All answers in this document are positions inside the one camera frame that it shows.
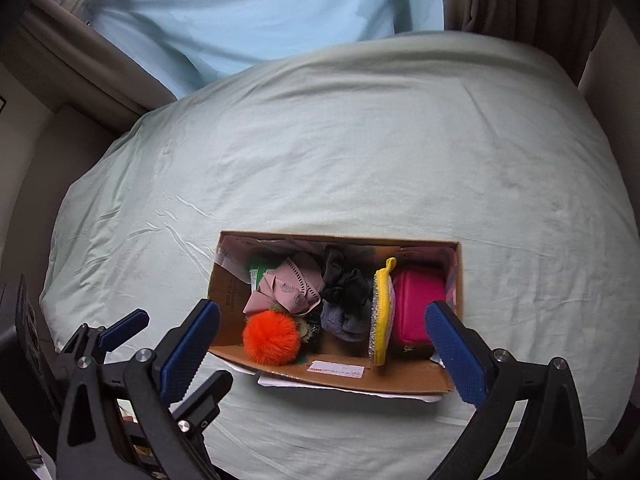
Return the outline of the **orange fluffy pompom toy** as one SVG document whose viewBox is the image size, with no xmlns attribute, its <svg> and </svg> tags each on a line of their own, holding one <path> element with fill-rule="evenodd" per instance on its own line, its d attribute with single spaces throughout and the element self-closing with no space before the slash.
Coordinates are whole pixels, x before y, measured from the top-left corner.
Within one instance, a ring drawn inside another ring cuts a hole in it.
<svg viewBox="0 0 640 480">
<path fill-rule="evenodd" d="M 246 318 L 242 345 L 252 362 L 282 366 L 294 363 L 313 347 L 320 332 L 320 321 L 314 315 L 292 315 L 275 307 Z"/>
</svg>

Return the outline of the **green wet wipes pack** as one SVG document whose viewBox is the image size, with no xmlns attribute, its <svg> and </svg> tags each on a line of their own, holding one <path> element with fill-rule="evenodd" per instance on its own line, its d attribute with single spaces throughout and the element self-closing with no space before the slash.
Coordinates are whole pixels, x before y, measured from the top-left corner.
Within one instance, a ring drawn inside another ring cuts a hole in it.
<svg viewBox="0 0 640 480">
<path fill-rule="evenodd" d="M 253 290 L 257 290 L 264 274 L 273 268 L 274 264 L 271 259 L 254 258 L 250 260 L 247 267 L 248 273 L 250 274 L 250 287 Z"/>
</svg>

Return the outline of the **pink cloth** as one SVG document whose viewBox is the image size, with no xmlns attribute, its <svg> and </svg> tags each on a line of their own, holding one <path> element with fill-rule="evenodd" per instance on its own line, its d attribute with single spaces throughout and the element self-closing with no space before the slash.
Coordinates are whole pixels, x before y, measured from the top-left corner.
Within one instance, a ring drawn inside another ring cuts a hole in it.
<svg viewBox="0 0 640 480">
<path fill-rule="evenodd" d="M 272 307 L 282 307 L 302 316 L 321 302 L 324 281 L 316 260 L 300 252 L 285 258 L 275 269 L 265 270 L 243 309 L 254 315 Z"/>
</svg>

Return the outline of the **black sock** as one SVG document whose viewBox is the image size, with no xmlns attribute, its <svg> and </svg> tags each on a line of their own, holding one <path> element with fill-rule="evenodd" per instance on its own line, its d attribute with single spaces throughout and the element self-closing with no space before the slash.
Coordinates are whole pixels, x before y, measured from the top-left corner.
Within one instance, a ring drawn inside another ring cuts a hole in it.
<svg viewBox="0 0 640 480">
<path fill-rule="evenodd" d="M 322 299 L 332 307 L 347 312 L 364 310 L 370 304 L 372 278 L 349 263 L 336 246 L 324 251 Z"/>
</svg>

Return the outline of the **magenta leather pouch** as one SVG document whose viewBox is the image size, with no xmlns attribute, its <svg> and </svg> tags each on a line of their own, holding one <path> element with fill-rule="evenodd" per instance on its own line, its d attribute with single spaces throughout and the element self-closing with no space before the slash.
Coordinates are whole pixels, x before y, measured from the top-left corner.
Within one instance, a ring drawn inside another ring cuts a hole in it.
<svg viewBox="0 0 640 480">
<path fill-rule="evenodd" d="M 395 344 L 410 349 L 431 347 L 425 324 L 426 307 L 445 299 L 441 268 L 407 263 L 393 278 L 396 308 L 392 331 Z"/>
</svg>

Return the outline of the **yellow rimmed mesh sponge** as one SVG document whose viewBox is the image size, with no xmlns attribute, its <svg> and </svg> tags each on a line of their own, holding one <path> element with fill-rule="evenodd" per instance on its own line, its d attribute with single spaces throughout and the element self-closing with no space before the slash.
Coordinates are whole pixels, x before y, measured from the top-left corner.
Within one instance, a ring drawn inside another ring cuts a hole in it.
<svg viewBox="0 0 640 480">
<path fill-rule="evenodd" d="M 392 272 L 397 260 L 387 258 L 385 266 L 374 274 L 369 336 L 369 359 L 372 366 L 383 366 L 395 317 L 395 291 Z"/>
</svg>

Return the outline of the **brown cardboard box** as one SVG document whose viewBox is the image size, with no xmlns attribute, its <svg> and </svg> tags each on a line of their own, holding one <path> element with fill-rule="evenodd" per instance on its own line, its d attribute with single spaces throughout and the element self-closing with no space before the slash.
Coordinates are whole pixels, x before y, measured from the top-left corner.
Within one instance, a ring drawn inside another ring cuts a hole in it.
<svg viewBox="0 0 640 480">
<path fill-rule="evenodd" d="M 317 343 L 288 365 L 265 366 L 252 362 L 244 351 L 242 333 L 248 315 L 243 309 L 253 289 L 248 264 L 254 258 L 271 259 L 275 269 L 285 258 L 300 252 L 310 255 L 321 271 L 324 251 L 336 246 L 349 263 L 372 278 L 387 258 L 397 260 L 392 279 L 407 263 L 434 266 L 444 271 L 445 301 L 454 313 L 460 309 L 461 245 L 450 240 L 383 240 L 326 235 L 285 235 L 257 232 L 221 233 L 210 276 L 208 294 L 219 304 L 221 326 L 214 339 L 215 356 L 241 366 L 293 382 L 322 388 L 363 391 L 381 396 L 438 396 L 450 393 L 454 383 L 431 347 L 410 349 L 390 343 L 383 366 L 372 366 L 369 337 L 347 342 L 321 329 Z"/>
</svg>

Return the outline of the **grey sock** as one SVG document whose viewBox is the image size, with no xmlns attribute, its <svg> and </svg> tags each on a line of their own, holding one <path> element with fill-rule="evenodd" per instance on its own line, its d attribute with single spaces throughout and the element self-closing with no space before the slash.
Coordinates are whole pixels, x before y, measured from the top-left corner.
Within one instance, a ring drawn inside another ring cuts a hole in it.
<svg viewBox="0 0 640 480">
<path fill-rule="evenodd" d="M 320 324 L 322 330 L 347 342 L 364 341 L 369 337 L 371 323 L 370 304 L 355 311 L 347 311 L 338 304 L 322 304 Z"/>
</svg>

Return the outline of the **brown drape left side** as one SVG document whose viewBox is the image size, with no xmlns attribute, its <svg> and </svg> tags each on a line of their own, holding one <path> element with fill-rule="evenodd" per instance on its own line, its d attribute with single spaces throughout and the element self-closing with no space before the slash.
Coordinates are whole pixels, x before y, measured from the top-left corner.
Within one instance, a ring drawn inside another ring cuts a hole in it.
<svg viewBox="0 0 640 480">
<path fill-rule="evenodd" d="M 6 39 L 1 62 L 47 108 L 71 106 L 114 132 L 175 102 L 138 63 L 51 0 L 32 0 Z"/>
</svg>

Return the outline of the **light blue sheer curtain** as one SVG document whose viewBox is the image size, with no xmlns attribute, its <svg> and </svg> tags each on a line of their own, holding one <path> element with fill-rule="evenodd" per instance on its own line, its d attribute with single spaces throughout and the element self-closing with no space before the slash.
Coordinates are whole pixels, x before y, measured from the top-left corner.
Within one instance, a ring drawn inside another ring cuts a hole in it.
<svg viewBox="0 0 640 480">
<path fill-rule="evenodd" d="M 94 0 L 88 15 L 178 99 L 263 62 L 444 27 L 442 0 Z"/>
</svg>

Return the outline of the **brown drape curtain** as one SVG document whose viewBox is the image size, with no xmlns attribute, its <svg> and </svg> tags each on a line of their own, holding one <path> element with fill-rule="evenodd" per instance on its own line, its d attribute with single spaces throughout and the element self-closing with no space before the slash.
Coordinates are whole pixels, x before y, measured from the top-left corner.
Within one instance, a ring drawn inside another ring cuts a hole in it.
<svg viewBox="0 0 640 480">
<path fill-rule="evenodd" d="M 611 10 L 610 0 L 444 0 L 444 23 L 535 47 L 578 84 Z"/>
</svg>

